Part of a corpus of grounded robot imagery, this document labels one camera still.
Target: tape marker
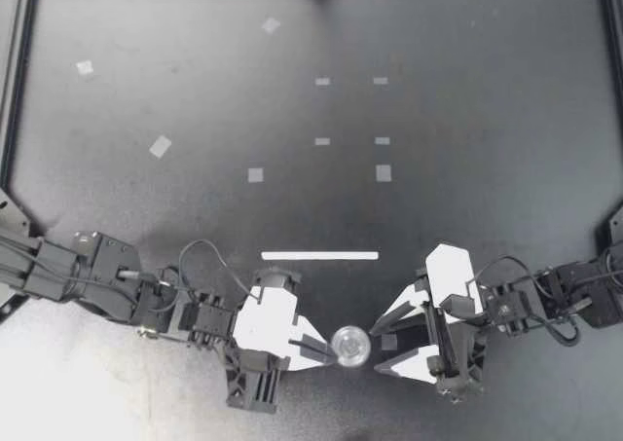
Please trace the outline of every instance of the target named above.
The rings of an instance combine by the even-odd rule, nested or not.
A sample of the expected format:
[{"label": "tape marker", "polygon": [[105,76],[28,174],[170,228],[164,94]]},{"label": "tape marker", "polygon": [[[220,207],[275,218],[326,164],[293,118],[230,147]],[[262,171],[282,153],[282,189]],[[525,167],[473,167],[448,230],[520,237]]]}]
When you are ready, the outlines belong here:
[{"label": "tape marker", "polygon": [[152,147],[149,148],[149,152],[151,152],[158,159],[162,157],[168,148],[171,146],[171,141],[165,136],[158,136],[156,142],[152,144]]},{"label": "tape marker", "polygon": [[391,165],[377,165],[377,181],[379,183],[391,181]]},{"label": "tape marker", "polygon": [[76,63],[76,68],[78,68],[78,73],[81,76],[87,76],[89,74],[93,73],[93,63],[91,62],[90,59],[87,59],[85,61],[78,61]]},{"label": "tape marker", "polygon": [[249,183],[262,183],[264,181],[264,169],[260,167],[250,168],[247,180]]},{"label": "tape marker", "polygon": [[276,30],[279,29],[280,27],[281,27],[281,22],[279,22],[275,18],[268,18],[262,24],[262,28],[264,29],[264,32],[266,32],[269,35],[273,35],[276,32]]},{"label": "tape marker", "polygon": [[376,261],[379,251],[262,251],[264,261]]}]

